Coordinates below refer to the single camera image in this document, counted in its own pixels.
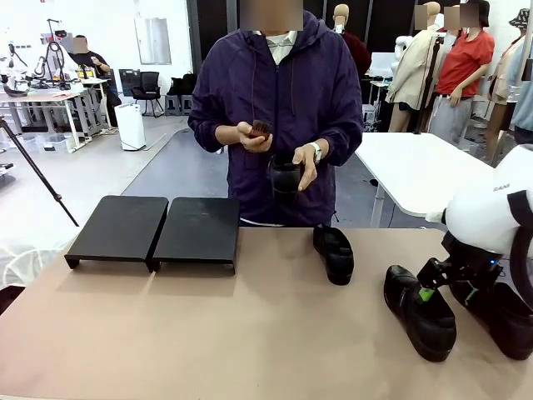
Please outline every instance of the hood drawstring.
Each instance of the hood drawstring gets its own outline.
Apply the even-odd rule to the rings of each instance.
[[[252,72],[252,123],[256,120],[256,107],[254,102],[254,84],[256,81],[257,54],[253,52],[253,72]]]
[[[291,110],[292,116],[296,116],[296,111],[294,109],[294,57],[291,60]]]

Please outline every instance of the tripod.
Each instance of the tripod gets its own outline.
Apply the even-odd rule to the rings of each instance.
[[[68,217],[71,219],[71,221],[74,223],[75,226],[79,227],[76,220],[72,216],[72,214],[68,211],[68,209],[65,207],[62,201],[61,194],[58,194],[50,184],[50,182],[46,179],[46,177],[42,174],[41,170],[37,166],[37,164],[32,160],[30,155],[27,153],[26,149],[20,144],[20,142],[17,139],[17,136],[13,133],[11,128],[7,125],[6,121],[3,119],[2,116],[0,116],[0,128],[3,128],[7,135],[13,140],[13,143],[15,143],[15,146],[17,146],[20,153],[26,158],[26,161],[28,164],[30,164],[30,167],[32,167],[33,171],[37,174],[39,179],[41,179],[41,182],[44,184],[44,186],[47,187],[50,194],[52,194],[53,199],[59,203],[59,205],[62,207],[62,209],[67,213]]]

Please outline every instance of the office chair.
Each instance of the office chair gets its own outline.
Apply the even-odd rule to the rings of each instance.
[[[161,115],[156,115],[156,109],[153,101],[157,102],[157,105],[161,109],[162,113],[165,113],[162,105],[159,103],[161,98],[161,88],[158,86],[159,72],[141,72],[141,86],[132,87],[133,98],[135,104],[139,100],[145,101],[145,111],[143,115],[147,115],[148,112],[148,100],[152,104],[152,113],[154,118],[159,118]]]

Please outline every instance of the hand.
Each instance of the hand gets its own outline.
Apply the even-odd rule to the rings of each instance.
[[[459,105],[459,102],[461,101],[461,98],[463,96],[463,89],[460,87],[456,87],[456,90],[454,90],[450,95],[450,105],[451,107],[457,107]]]
[[[298,185],[298,192],[303,192],[316,179],[315,148],[311,144],[299,147],[294,151],[293,164],[303,164],[305,171]]]
[[[239,141],[241,145],[250,153],[266,153],[270,150],[272,145],[272,135],[265,137],[251,137],[252,126],[247,122],[240,122],[237,125],[237,132],[239,133]]]

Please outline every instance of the black leather shoe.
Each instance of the black leather shoe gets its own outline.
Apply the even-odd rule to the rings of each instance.
[[[456,282],[450,290],[459,303],[478,317],[508,358],[526,360],[533,353],[533,312],[506,283],[472,290],[468,282]]]
[[[428,302],[419,301],[418,279],[398,265],[385,277],[385,303],[403,322],[415,350],[427,361],[448,358],[456,342],[456,317],[438,290]]]
[[[330,282],[339,286],[350,283],[354,264],[353,251],[344,233],[335,227],[315,227],[313,245],[326,264]]]
[[[292,155],[277,154],[270,162],[270,179],[274,200],[279,203],[293,203],[298,194],[302,165],[292,163]]]

